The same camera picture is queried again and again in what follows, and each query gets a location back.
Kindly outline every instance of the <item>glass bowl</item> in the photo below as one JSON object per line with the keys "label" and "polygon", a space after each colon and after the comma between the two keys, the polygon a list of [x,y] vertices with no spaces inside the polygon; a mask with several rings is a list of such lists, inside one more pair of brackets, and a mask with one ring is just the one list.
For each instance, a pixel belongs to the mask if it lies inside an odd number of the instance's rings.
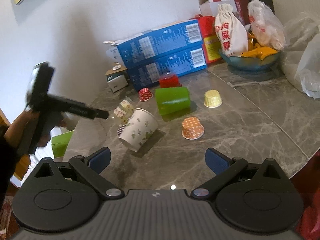
{"label": "glass bowl", "polygon": [[261,71],[270,68],[277,61],[279,61],[281,52],[270,55],[264,60],[256,57],[227,57],[225,54],[223,54],[221,49],[219,49],[219,54],[225,62],[237,69],[244,71]]}

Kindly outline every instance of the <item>chinese characters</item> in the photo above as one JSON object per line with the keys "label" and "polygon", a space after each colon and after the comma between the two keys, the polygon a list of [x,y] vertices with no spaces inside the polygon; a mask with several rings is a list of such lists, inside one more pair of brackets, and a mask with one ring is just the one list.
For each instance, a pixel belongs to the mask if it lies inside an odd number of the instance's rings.
{"label": "chinese characters", "polygon": [[222,39],[222,46],[223,46],[223,49],[224,50],[229,50],[230,49],[230,45],[231,45],[231,42],[230,42],[230,33],[229,33],[229,25],[230,23],[228,22],[225,22],[222,24],[222,26],[215,26],[215,30],[216,32],[220,31],[221,30],[221,37],[220,35],[218,35],[218,37],[220,39]]}

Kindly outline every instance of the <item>white box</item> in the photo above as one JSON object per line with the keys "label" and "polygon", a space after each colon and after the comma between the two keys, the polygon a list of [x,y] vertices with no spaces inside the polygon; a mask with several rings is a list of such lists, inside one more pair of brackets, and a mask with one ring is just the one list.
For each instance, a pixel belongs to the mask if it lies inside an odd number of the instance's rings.
{"label": "white box", "polygon": [[248,17],[248,0],[199,0],[199,8],[203,16],[216,17],[218,14],[218,5],[230,4],[233,7],[233,13],[243,24],[247,24]]}

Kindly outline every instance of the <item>white plastic bag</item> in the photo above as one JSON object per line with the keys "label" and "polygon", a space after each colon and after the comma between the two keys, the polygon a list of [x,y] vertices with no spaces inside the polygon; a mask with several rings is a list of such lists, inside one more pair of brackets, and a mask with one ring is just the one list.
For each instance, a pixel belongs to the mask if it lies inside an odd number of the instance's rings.
{"label": "white plastic bag", "polygon": [[220,40],[222,52],[230,56],[240,56],[248,51],[247,31],[233,15],[230,4],[218,5],[218,15],[214,23],[216,34]]}
{"label": "white plastic bag", "polygon": [[301,83],[303,92],[320,98],[320,34],[309,42],[298,65],[294,79]]}
{"label": "white plastic bag", "polygon": [[251,30],[262,46],[284,50],[289,45],[284,27],[265,3],[252,0],[248,4]]}
{"label": "white plastic bag", "polygon": [[320,98],[320,17],[302,12],[285,24],[291,45],[282,53],[281,69],[299,91]]}

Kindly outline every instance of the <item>red cup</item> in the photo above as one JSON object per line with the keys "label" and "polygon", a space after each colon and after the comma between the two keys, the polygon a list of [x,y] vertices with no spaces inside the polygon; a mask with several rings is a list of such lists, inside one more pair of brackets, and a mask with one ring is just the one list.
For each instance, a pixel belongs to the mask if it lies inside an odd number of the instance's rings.
{"label": "red cup", "polygon": [[160,76],[159,84],[161,88],[182,87],[182,85],[179,83],[179,78],[173,72],[166,72]]}
{"label": "red cup", "polygon": [[142,102],[148,101],[150,98],[153,97],[153,94],[151,93],[149,88],[143,88],[138,93],[139,93],[139,100]]}

